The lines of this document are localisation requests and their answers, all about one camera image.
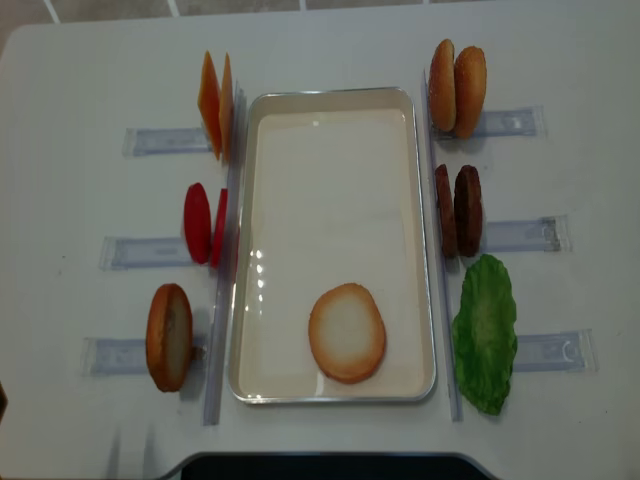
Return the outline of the bun slice on tray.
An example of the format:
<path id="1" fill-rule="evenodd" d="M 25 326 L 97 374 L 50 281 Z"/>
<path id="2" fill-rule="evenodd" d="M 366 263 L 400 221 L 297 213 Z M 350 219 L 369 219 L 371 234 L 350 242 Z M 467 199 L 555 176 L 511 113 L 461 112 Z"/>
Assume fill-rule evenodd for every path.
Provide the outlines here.
<path id="1" fill-rule="evenodd" d="M 370 291 L 345 283 L 322 294 L 308 322 L 311 353 L 329 378 L 355 384 L 371 377 L 386 351 L 386 328 Z"/>

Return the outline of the inner orange cheese slice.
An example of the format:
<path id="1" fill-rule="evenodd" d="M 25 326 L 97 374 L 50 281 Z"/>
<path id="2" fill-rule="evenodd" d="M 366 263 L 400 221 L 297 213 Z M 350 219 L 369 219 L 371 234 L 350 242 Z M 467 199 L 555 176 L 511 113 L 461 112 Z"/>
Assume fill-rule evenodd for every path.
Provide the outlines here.
<path id="1" fill-rule="evenodd" d="M 231 161 L 232 124 L 234 115 L 233 79 L 229 54 L 225 55 L 225 64 L 220 94 L 219 121 L 224 161 Z"/>

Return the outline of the orange cheese slice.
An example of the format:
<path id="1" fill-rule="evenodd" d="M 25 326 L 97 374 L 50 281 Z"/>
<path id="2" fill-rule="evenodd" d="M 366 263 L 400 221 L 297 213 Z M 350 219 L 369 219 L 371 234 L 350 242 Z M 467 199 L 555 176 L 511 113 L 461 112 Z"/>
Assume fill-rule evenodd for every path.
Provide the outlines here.
<path id="1" fill-rule="evenodd" d="M 233 79 L 229 54 L 225 55 L 225 64 L 220 94 L 219 121 L 224 161 L 231 161 L 232 124 L 234 115 Z"/>
<path id="2" fill-rule="evenodd" d="M 202 117 L 204 131 L 211 143 L 215 158 L 219 160 L 222 150 L 219 120 L 220 86 L 209 51 L 206 51 L 204 55 L 197 104 Z"/>

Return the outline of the outer orange cheese slice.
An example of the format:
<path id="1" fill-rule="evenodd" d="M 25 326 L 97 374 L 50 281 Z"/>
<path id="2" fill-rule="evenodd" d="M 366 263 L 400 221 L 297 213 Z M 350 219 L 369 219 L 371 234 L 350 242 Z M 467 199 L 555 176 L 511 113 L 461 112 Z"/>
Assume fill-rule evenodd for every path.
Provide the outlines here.
<path id="1" fill-rule="evenodd" d="M 206 51 L 204 55 L 197 104 L 202 117 L 204 131 L 211 143 L 215 158 L 219 160 L 222 150 L 219 120 L 220 86 L 209 51 Z"/>

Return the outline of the inner sesame bun top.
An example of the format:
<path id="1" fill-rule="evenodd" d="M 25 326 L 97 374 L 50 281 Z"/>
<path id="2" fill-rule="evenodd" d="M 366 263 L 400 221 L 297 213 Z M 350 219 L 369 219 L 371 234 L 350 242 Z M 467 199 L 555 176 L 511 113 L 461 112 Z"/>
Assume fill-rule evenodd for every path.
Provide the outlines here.
<path id="1" fill-rule="evenodd" d="M 433 124 L 449 132 L 456 120 L 454 45 L 444 39 L 437 46 L 429 70 L 429 107 Z"/>

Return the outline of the outer sesame bun top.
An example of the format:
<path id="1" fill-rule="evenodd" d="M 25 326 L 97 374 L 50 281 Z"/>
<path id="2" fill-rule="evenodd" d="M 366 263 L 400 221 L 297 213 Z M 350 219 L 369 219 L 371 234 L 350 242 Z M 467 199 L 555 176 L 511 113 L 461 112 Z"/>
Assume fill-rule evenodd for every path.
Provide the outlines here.
<path id="1" fill-rule="evenodd" d="M 487 67 L 481 48 L 469 46 L 460 52 L 454 63 L 454 81 L 454 133 L 458 138 L 468 139 L 479 121 L 486 95 Z"/>

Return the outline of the green lettuce leaf in rack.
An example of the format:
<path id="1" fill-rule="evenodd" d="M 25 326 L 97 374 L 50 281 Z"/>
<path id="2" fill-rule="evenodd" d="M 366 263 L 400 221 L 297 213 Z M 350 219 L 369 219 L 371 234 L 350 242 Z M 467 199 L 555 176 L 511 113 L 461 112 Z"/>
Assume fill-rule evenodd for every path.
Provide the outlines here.
<path id="1" fill-rule="evenodd" d="M 481 255 L 466 271 L 452 338 L 459 390 L 487 415 L 499 415 L 510 393 L 516 319 L 508 270 L 496 257 Z"/>

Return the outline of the brown meat patty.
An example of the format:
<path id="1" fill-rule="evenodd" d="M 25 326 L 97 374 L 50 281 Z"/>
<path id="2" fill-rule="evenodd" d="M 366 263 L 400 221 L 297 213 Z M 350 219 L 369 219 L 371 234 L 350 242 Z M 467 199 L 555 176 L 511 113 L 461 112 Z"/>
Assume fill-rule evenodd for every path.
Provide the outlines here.
<path id="1" fill-rule="evenodd" d="M 454 258 L 458 252 L 457 231 L 447 167 L 439 165 L 434 174 L 441 226 L 442 253 L 445 258 Z"/>
<path id="2" fill-rule="evenodd" d="M 459 254 L 473 257 L 480 247 L 483 212 L 478 171 L 471 165 L 464 165 L 456 177 L 454 215 Z"/>

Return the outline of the sesame bun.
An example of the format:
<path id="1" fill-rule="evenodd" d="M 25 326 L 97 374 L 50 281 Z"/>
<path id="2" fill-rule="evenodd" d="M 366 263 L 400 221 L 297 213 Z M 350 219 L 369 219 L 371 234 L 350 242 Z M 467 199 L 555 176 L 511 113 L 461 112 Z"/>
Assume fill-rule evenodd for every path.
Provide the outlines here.
<path id="1" fill-rule="evenodd" d="M 429 107 L 433 124 L 449 132 L 456 120 L 454 45 L 444 39 L 437 46 L 429 70 Z"/>
<path id="2" fill-rule="evenodd" d="M 486 95 L 487 67 L 481 48 L 469 46 L 460 52 L 454 63 L 454 81 L 454 133 L 458 138 L 468 139 L 479 121 Z"/>

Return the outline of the inner red tomato slice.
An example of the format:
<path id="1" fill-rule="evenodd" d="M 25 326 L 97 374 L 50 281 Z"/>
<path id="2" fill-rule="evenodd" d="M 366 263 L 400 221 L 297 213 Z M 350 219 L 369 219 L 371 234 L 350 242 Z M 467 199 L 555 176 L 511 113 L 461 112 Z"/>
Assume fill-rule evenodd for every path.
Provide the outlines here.
<path id="1" fill-rule="evenodd" d="M 213 231 L 212 244 L 211 244 L 210 266 L 214 269 L 217 269 L 219 266 L 222 249 L 223 249 L 227 202 L 228 202 L 228 190 L 226 188 L 223 188 L 220 191 L 220 195 L 219 195 L 215 228 Z"/>

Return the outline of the white rectangular metal tray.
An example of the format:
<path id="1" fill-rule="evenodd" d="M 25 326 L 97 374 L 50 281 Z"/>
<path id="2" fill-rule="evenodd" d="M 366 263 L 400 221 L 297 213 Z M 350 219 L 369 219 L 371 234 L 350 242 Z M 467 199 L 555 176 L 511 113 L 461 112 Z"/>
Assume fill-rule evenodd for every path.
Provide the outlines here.
<path id="1" fill-rule="evenodd" d="M 229 384 L 247 404 L 409 402 L 436 355 L 415 107 L 397 87 L 271 93 L 248 112 Z M 313 308 L 369 294 L 385 329 L 373 373 L 315 360 Z"/>

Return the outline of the left clear acrylic rack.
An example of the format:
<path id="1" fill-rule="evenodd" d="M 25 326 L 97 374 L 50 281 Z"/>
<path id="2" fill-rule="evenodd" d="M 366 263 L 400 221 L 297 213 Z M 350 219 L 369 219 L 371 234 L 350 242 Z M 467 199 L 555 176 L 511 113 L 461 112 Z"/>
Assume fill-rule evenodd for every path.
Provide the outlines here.
<path id="1" fill-rule="evenodd" d="M 224 386 L 227 326 L 232 310 L 233 288 L 237 268 L 241 216 L 241 186 L 245 159 L 247 102 L 244 91 L 235 89 L 235 112 L 232 127 L 232 158 L 226 181 L 227 224 L 222 235 L 222 259 L 216 271 L 213 320 L 206 337 L 195 338 L 196 365 L 206 370 L 203 423 L 219 423 Z M 201 127 L 174 129 L 127 129 L 123 156 L 127 158 L 207 153 L 212 150 Z M 99 267 L 103 271 L 135 268 L 187 267 L 191 257 L 186 243 L 179 237 L 104 239 Z M 144 374 L 145 341 L 142 339 L 86 338 L 83 341 L 81 369 L 84 376 Z"/>

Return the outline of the outer brown meat patty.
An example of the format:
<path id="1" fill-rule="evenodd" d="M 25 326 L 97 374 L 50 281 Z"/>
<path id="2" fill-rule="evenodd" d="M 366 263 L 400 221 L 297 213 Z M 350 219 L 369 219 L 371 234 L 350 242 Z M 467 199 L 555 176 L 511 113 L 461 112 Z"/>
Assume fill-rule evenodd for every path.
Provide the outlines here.
<path id="1" fill-rule="evenodd" d="M 454 215 L 459 254 L 473 257 L 480 247 L 483 212 L 478 171 L 471 165 L 464 165 L 456 177 Z"/>

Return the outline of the inner brown meat patty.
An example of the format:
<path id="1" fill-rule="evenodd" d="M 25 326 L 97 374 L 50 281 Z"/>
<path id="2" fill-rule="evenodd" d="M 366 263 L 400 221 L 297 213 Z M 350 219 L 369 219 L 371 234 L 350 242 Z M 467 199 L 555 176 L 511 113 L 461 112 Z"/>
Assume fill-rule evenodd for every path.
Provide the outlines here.
<path id="1" fill-rule="evenodd" d="M 445 258 L 454 258 L 458 252 L 457 231 L 447 167 L 439 165 L 434 174 L 441 226 L 442 253 Z"/>

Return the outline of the upright bun slice left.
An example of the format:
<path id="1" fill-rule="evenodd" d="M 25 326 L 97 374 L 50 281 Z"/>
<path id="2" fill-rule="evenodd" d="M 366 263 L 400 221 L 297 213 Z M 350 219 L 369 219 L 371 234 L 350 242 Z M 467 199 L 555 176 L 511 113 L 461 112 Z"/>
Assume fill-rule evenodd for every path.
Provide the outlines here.
<path id="1" fill-rule="evenodd" d="M 146 329 L 146 363 L 161 392 L 183 386 L 193 348 L 193 317 L 184 290 L 175 283 L 161 285 L 151 302 Z"/>

